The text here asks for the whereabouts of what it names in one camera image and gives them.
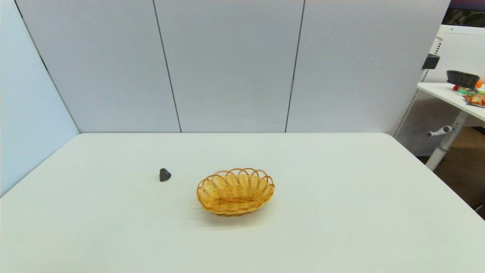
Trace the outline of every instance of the pegboard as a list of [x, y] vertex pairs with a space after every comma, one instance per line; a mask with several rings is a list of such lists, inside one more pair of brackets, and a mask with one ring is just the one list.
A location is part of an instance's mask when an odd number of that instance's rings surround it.
[[[430, 53], [440, 56], [436, 69], [423, 71], [421, 82], [445, 83], [447, 70], [458, 70], [485, 78], [485, 29], [442, 25]], [[450, 125], [460, 111], [425, 92], [416, 90], [404, 112], [394, 137], [412, 154], [428, 156], [444, 136], [428, 137]]]

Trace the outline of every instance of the dark stone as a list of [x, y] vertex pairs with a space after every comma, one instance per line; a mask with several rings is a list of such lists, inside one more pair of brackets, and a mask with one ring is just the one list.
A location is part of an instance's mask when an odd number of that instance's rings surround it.
[[160, 169], [160, 181], [164, 182], [170, 179], [170, 176], [172, 176], [167, 169]]

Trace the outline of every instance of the white desk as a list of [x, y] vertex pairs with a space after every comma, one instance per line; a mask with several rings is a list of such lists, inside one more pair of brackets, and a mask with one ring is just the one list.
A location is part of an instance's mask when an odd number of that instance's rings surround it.
[[431, 157], [426, 162], [426, 166], [434, 171], [438, 164], [441, 162], [441, 160], [444, 158], [446, 153], [450, 150], [453, 141], [460, 134], [460, 131], [463, 128], [463, 125], [465, 125], [469, 115], [485, 121], [485, 108], [468, 105], [463, 97], [458, 96], [456, 92], [453, 91], [452, 84], [418, 83], [418, 89], [430, 95], [433, 95], [438, 99], [447, 102], [461, 110], [460, 114], [458, 114], [456, 120], [452, 125], [453, 131], [448, 133], [443, 138], [439, 146], [435, 149]]
[[[198, 182], [237, 167], [271, 201], [204, 211]], [[0, 201], [2, 273], [485, 268], [485, 221], [384, 134], [82, 134]]]

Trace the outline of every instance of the woven basket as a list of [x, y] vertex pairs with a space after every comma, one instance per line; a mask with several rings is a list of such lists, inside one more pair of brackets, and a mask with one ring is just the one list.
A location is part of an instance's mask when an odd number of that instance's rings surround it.
[[271, 199], [274, 190], [273, 179], [263, 170], [232, 169], [200, 181], [197, 198], [208, 211], [236, 216], [259, 209]]

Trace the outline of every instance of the floor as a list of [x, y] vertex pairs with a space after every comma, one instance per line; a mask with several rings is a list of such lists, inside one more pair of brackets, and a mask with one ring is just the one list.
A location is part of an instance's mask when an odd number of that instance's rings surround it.
[[[435, 173], [470, 206], [485, 200], [485, 135], [464, 128]], [[478, 214], [485, 220], [485, 207]]]

